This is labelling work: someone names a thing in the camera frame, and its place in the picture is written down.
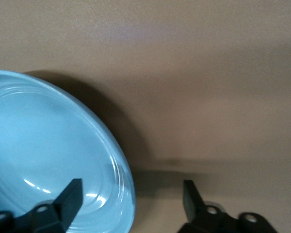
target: beige tabletop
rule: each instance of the beige tabletop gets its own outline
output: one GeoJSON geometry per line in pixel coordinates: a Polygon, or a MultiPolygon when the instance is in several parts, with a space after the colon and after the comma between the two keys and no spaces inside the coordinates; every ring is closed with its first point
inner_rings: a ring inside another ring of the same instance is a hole
{"type": "Polygon", "coordinates": [[[291,0],[0,0],[0,69],[69,91],[131,166],[132,233],[175,233],[182,180],[291,233],[291,0]]]}

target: brown surface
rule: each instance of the brown surface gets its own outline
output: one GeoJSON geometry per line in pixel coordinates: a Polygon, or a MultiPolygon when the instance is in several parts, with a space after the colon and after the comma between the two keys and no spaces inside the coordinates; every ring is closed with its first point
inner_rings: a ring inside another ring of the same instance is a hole
{"type": "Polygon", "coordinates": [[[291,1],[0,0],[0,69],[106,122],[133,170],[131,232],[176,232],[193,179],[291,233],[291,1]]]}

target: blue bowl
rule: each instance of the blue bowl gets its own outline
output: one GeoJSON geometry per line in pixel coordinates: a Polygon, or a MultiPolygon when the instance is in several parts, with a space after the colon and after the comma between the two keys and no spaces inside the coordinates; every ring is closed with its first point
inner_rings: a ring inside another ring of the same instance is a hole
{"type": "Polygon", "coordinates": [[[0,70],[0,210],[20,216],[82,178],[70,233],[127,233],[135,213],[128,163],[100,119],[40,79],[0,70]]]}

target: blue plate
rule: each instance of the blue plate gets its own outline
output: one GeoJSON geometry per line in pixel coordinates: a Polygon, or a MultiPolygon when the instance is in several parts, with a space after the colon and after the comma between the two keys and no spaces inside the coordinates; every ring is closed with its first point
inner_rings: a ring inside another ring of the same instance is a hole
{"type": "Polygon", "coordinates": [[[73,178],[84,201],[71,233],[127,233],[131,172],[118,143],[86,106],[48,82],[0,70],[0,210],[20,216],[73,178]]]}

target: tan background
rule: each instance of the tan background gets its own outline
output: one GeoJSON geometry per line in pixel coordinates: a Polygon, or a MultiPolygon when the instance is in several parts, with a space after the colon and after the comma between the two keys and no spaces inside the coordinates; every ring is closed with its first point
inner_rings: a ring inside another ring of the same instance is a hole
{"type": "Polygon", "coordinates": [[[0,69],[68,90],[133,170],[133,233],[175,233],[183,179],[291,233],[291,1],[0,0],[0,69]]]}

